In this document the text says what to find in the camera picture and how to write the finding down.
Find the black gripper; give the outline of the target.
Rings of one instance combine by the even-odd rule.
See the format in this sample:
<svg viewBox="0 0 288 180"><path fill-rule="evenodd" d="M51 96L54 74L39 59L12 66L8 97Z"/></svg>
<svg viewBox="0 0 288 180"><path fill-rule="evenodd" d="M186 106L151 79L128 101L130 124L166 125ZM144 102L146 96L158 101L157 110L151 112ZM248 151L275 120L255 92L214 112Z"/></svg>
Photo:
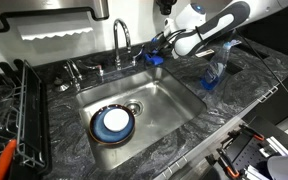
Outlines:
<svg viewBox="0 0 288 180"><path fill-rule="evenodd" d="M148 46L148 52L151 55L157 55L162 49L167 48L170 45L170 41L164 36L163 32L155 35Z"/></svg>

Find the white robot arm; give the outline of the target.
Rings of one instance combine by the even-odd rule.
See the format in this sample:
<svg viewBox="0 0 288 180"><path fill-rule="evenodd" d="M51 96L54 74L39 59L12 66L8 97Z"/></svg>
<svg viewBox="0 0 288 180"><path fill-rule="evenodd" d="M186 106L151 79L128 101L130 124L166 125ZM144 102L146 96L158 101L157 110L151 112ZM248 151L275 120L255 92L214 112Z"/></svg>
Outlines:
<svg viewBox="0 0 288 180"><path fill-rule="evenodd" d="M288 0L232 0L207 20L205 8L190 3L175 18L164 20L164 30L152 39L149 50L171 45L174 58L192 56L217 37L286 7Z"/></svg>

